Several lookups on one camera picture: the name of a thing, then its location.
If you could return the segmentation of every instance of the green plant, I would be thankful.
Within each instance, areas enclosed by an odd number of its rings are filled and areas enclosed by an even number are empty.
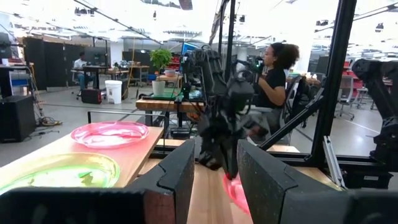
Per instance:
[[[150,60],[159,70],[165,68],[172,61],[172,53],[167,49],[157,49],[150,53]]]

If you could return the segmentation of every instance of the curly hair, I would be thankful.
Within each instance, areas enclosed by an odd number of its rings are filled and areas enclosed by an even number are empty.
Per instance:
[[[271,47],[276,57],[275,68],[289,69],[300,57],[299,47],[294,44],[273,43]]]

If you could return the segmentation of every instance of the gray floor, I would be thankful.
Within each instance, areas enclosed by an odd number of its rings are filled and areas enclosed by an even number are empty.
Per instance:
[[[14,161],[40,147],[70,133],[75,128],[87,123],[87,111],[89,110],[108,110],[131,112],[136,109],[135,94],[136,88],[129,89],[129,98],[120,105],[112,105],[107,102],[101,105],[84,104],[76,100],[71,94],[70,88],[62,91],[46,92],[40,95],[41,100],[45,101],[44,113],[48,117],[63,121],[61,126],[56,126],[44,135],[38,135],[36,131],[31,138],[24,142],[12,144],[0,144],[0,167]],[[150,93],[151,87],[141,88],[140,93]],[[365,105],[364,109],[351,111],[355,114],[354,121],[347,120],[347,117],[335,118],[331,133],[331,140],[336,154],[367,156],[374,150],[376,145],[373,143],[372,136],[379,134],[381,128],[381,117],[378,111],[370,111],[370,105]],[[93,114],[93,122],[109,120],[136,121],[140,116],[125,116],[120,114]],[[297,128],[293,131],[291,145],[295,146],[300,152],[310,152],[312,142],[303,134],[313,138],[317,116],[308,119],[305,129]]]

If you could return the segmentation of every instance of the potted plant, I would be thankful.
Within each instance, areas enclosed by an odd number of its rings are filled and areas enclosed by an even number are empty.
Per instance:
[[[163,95],[165,81],[160,81],[160,70],[164,69],[172,60],[172,53],[167,49],[157,49],[150,53],[150,60],[158,70],[156,80],[152,81],[154,95]]]

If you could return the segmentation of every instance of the black t-shirt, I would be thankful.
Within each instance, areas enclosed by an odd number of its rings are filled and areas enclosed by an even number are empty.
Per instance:
[[[278,86],[285,87],[286,84],[285,72],[283,71],[283,69],[269,70],[267,76],[265,77],[265,80],[268,83],[268,85],[271,86],[271,88],[273,89]],[[281,108],[281,106],[277,106],[269,100],[268,96],[260,86],[258,86],[257,92],[258,92],[258,98],[256,106],[272,108],[272,109]]]

